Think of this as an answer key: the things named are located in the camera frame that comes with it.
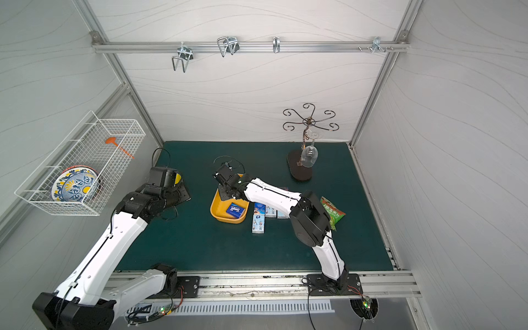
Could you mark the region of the blue Tempo tissue pack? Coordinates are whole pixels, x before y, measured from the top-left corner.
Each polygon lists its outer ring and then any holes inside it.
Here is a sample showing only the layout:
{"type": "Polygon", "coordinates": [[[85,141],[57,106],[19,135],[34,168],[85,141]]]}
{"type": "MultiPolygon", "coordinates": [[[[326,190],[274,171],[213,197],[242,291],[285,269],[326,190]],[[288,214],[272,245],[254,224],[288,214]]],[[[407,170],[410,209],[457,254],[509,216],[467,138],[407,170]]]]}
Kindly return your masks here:
{"type": "Polygon", "coordinates": [[[226,209],[226,213],[234,219],[240,219],[245,211],[246,209],[243,206],[239,206],[235,203],[231,203],[226,209]]]}

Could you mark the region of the yellow plastic storage box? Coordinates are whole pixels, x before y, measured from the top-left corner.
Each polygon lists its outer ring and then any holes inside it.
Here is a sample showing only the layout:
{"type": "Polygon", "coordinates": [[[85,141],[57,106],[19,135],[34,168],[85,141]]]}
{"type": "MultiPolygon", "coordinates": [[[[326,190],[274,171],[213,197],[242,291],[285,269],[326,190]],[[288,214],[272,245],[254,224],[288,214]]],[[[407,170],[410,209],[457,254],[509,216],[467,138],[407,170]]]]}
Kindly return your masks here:
{"type": "Polygon", "coordinates": [[[232,199],[226,189],[219,184],[210,206],[210,214],[217,221],[227,224],[240,224],[246,218],[250,202],[244,199],[232,199]]]}

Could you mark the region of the blue orange tissue pack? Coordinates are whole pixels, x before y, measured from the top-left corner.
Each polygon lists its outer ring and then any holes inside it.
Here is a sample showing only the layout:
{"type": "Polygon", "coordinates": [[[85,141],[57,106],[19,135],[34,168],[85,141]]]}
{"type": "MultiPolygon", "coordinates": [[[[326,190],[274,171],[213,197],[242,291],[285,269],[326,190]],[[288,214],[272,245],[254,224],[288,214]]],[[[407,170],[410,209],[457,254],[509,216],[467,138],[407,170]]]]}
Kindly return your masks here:
{"type": "Polygon", "coordinates": [[[254,203],[254,214],[255,215],[266,215],[266,205],[262,203],[254,203]]]}

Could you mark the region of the light blue anime tissue pack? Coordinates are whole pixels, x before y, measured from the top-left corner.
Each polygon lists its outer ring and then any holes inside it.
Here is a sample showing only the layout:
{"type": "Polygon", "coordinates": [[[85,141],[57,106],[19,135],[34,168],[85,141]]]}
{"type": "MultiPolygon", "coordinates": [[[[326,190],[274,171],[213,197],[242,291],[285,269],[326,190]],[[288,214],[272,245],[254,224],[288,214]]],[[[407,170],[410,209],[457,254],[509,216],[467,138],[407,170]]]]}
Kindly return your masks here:
{"type": "Polygon", "coordinates": [[[265,232],[265,215],[253,214],[252,234],[263,234],[265,232]]]}

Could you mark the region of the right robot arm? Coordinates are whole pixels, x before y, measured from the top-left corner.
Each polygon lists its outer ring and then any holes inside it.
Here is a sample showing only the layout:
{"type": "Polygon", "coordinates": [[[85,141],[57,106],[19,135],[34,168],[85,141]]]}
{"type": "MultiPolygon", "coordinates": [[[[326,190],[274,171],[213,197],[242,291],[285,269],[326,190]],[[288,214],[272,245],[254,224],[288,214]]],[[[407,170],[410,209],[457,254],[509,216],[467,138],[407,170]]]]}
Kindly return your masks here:
{"type": "Polygon", "coordinates": [[[297,239],[313,249],[325,279],[345,284],[348,270],[332,238],[331,217],[312,191],[290,192],[248,175],[226,177],[216,172],[213,177],[229,197],[262,203],[287,215],[297,239]]]}

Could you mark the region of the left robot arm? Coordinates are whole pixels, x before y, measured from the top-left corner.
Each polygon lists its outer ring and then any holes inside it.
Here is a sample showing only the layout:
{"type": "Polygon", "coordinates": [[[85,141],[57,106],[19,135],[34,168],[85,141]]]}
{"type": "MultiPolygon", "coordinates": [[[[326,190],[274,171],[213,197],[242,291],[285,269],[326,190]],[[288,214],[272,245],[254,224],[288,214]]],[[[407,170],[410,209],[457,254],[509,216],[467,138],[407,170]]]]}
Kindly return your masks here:
{"type": "Polygon", "coordinates": [[[164,210],[188,200],[181,180],[144,184],[116,206],[109,226],[79,266],[54,292],[43,292],[32,309],[46,329],[109,329],[140,301],[156,294],[184,298],[177,270],[157,264],[113,290],[105,286],[136,238],[164,210]]]}

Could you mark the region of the green table mat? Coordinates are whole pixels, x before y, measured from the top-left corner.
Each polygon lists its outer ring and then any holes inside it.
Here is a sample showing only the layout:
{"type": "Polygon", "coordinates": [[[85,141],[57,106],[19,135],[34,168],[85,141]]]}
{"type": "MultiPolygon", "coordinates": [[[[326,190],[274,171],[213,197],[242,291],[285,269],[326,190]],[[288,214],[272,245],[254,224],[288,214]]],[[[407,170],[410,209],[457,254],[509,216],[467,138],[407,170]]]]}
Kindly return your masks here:
{"type": "Polygon", "coordinates": [[[342,260],[352,271],[389,271],[378,225],[348,146],[319,143],[313,177],[298,182],[290,175],[287,142],[167,142],[158,163],[180,171],[191,199],[153,220],[134,241],[118,268],[139,271],[157,263],[180,271],[319,271],[313,250],[295,236],[287,219],[267,219],[262,234],[252,218],[240,224],[217,221],[210,205],[217,190],[213,173],[224,162],[268,184],[294,192],[312,191],[345,213],[332,232],[342,260]]]}

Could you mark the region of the black metal glass stand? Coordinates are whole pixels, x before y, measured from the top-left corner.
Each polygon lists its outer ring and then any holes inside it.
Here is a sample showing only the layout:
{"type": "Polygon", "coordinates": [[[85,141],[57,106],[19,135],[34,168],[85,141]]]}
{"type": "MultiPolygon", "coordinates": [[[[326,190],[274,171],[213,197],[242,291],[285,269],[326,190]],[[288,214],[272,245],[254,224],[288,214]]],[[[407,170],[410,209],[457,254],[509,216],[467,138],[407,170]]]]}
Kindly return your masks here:
{"type": "Polygon", "coordinates": [[[283,110],[283,115],[286,117],[296,116],[298,120],[288,120],[283,123],[283,130],[287,132],[293,132],[297,127],[303,127],[301,147],[294,149],[287,154],[287,165],[290,169],[291,176],[299,182],[307,182],[312,179],[313,167],[305,168],[300,164],[301,152],[305,145],[310,144],[312,140],[316,141],[319,139],[319,132],[314,129],[319,129],[325,132],[335,132],[340,129],[339,124],[332,122],[335,118],[336,113],[334,110],[326,109],[323,111],[324,118],[316,119],[314,114],[316,113],[316,106],[313,103],[304,103],[302,107],[305,110],[309,110],[310,113],[307,116],[303,116],[298,113],[297,110],[288,108],[283,110]]]}

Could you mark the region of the orange plastic spoon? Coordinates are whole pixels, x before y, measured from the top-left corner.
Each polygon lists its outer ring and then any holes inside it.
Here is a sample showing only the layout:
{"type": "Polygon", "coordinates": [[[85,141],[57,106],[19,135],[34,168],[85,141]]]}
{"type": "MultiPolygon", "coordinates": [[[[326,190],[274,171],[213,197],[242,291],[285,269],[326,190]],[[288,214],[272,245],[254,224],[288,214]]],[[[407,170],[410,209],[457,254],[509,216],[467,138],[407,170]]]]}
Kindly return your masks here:
{"type": "Polygon", "coordinates": [[[127,155],[128,157],[134,159],[134,156],[132,154],[130,154],[126,149],[124,149],[120,144],[117,143],[116,141],[116,137],[109,137],[105,140],[105,144],[112,144],[114,145],[117,149],[121,150],[125,155],[127,155]]]}

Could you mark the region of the blue yellow patterned plate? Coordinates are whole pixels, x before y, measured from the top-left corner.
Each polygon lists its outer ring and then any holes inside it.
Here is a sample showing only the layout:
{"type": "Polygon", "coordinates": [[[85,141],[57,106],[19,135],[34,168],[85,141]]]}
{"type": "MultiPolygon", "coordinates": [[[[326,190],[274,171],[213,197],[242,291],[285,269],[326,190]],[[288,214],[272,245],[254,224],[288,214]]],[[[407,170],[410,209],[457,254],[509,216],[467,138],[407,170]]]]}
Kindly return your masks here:
{"type": "Polygon", "coordinates": [[[86,166],[74,166],[60,174],[52,185],[55,202],[86,202],[93,198],[100,186],[98,174],[86,166]]]}

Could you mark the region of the clear wine glass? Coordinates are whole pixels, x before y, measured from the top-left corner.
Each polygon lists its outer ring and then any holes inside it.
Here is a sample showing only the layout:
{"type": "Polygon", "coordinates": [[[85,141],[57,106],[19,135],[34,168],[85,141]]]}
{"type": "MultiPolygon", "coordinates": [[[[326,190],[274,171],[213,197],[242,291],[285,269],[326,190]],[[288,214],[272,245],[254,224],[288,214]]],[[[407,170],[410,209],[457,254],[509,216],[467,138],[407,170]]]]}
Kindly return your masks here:
{"type": "Polygon", "coordinates": [[[315,147],[315,141],[305,145],[301,152],[300,164],[305,168],[312,168],[318,159],[318,150],[315,147]]]}

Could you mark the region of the green snack bag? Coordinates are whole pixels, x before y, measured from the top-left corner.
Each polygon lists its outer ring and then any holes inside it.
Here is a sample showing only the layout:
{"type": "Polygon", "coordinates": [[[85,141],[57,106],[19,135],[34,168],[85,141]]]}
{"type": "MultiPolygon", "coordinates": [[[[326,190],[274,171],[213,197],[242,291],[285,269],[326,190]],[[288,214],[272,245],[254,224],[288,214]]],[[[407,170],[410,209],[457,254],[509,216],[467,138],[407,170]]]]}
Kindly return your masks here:
{"type": "Polygon", "coordinates": [[[336,231],[336,224],[346,215],[341,210],[337,209],[337,207],[331,203],[327,198],[321,197],[320,203],[323,205],[324,209],[327,211],[327,213],[330,216],[330,226],[331,229],[336,231]]]}

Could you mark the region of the metal double hook left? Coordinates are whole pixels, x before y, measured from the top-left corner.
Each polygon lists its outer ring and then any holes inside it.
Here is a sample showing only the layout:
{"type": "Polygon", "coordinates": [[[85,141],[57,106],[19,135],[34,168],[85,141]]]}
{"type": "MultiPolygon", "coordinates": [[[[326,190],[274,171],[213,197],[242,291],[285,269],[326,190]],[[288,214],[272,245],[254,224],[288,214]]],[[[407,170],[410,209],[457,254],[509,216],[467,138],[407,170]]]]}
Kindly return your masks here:
{"type": "Polygon", "coordinates": [[[179,48],[176,50],[176,55],[171,58],[173,70],[176,71],[178,66],[181,67],[181,70],[186,73],[188,64],[193,60],[193,51],[191,48],[187,47],[182,43],[179,48]]]}

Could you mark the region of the metal double hook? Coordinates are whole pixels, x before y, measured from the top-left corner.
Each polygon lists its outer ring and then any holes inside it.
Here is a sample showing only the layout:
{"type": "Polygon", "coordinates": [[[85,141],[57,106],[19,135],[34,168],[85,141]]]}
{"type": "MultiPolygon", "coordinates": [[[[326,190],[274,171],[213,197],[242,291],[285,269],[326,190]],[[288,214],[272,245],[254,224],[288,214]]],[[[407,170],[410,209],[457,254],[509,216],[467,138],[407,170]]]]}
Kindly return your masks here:
{"type": "Polygon", "coordinates": [[[193,60],[193,51],[191,48],[187,47],[182,43],[179,48],[176,50],[176,55],[171,58],[173,70],[176,71],[178,66],[181,67],[181,70],[186,73],[188,64],[193,60]]]}
{"type": "Polygon", "coordinates": [[[217,46],[222,57],[227,54],[234,55],[240,49],[239,41],[236,37],[220,37],[217,39],[217,46]]]}

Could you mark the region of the metal double hook middle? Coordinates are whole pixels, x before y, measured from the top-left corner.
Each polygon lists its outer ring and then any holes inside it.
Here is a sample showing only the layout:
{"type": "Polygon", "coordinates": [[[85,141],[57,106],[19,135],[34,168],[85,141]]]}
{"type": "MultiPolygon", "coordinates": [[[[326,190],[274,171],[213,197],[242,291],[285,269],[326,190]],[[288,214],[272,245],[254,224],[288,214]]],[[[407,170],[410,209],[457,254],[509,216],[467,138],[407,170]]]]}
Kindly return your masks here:
{"type": "Polygon", "coordinates": [[[234,55],[240,49],[239,41],[236,37],[220,37],[217,39],[217,46],[222,57],[227,54],[234,55]]]}

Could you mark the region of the small metal hook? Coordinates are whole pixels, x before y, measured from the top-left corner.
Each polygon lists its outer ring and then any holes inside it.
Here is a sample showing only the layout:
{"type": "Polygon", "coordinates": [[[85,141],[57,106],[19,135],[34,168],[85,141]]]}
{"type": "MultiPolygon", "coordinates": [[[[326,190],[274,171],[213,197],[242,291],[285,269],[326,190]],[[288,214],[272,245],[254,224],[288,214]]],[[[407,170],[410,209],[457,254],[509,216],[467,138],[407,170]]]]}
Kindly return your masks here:
{"type": "Polygon", "coordinates": [[[281,50],[281,42],[280,42],[280,38],[279,37],[274,37],[272,39],[272,50],[273,50],[273,53],[275,54],[278,54],[281,50]]]}

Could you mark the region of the metal hook right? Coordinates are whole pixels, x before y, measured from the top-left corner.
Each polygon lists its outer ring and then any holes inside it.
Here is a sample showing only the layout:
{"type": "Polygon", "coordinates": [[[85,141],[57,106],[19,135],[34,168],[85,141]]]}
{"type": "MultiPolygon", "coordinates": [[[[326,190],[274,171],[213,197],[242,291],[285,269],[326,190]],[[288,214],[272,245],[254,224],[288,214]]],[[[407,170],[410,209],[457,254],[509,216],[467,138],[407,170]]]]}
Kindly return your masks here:
{"type": "Polygon", "coordinates": [[[379,37],[375,37],[373,40],[372,40],[372,43],[370,46],[368,47],[358,47],[357,48],[360,52],[370,52],[372,54],[375,54],[375,53],[387,53],[387,52],[392,52],[394,49],[393,47],[384,47],[382,45],[382,41],[381,41],[381,38],[379,37]]]}

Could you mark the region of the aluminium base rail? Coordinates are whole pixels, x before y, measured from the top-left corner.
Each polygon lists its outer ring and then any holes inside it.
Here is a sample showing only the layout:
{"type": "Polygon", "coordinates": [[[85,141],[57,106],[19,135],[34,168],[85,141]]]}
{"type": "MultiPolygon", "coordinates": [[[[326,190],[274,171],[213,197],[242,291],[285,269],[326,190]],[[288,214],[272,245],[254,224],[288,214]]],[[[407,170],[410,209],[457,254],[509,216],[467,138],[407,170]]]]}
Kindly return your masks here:
{"type": "MultiPolygon", "coordinates": [[[[268,301],[294,300],[307,296],[300,272],[191,272],[179,271],[179,277],[198,276],[194,301],[268,301]]],[[[411,271],[353,271],[351,284],[371,298],[421,298],[421,290],[411,271]]]]}

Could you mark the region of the aluminium top rail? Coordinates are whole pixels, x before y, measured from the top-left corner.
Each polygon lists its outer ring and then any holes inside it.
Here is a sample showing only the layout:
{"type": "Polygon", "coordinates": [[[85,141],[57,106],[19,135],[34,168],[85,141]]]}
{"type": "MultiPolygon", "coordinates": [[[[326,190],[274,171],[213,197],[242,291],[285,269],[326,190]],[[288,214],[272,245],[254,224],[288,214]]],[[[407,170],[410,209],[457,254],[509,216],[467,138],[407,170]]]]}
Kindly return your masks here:
{"type": "MultiPolygon", "coordinates": [[[[279,53],[353,53],[360,52],[358,47],[368,47],[372,41],[284,41],[280,40],[279,53]]],[[[182,43],[171,42],[109,42],[92,45],[99,54],[174,54],[182,43]]],[[[217,42],[187,42],[185,46],[192,49],[194,54],[220,53],[217,42]]],[[[272,41],[239,41],[241,54],[274,54],[272,41]]],[[[405,52],[411,44],[393,41],[382,41],[384,47],[393,47],[392,52],[405,52]]]]}

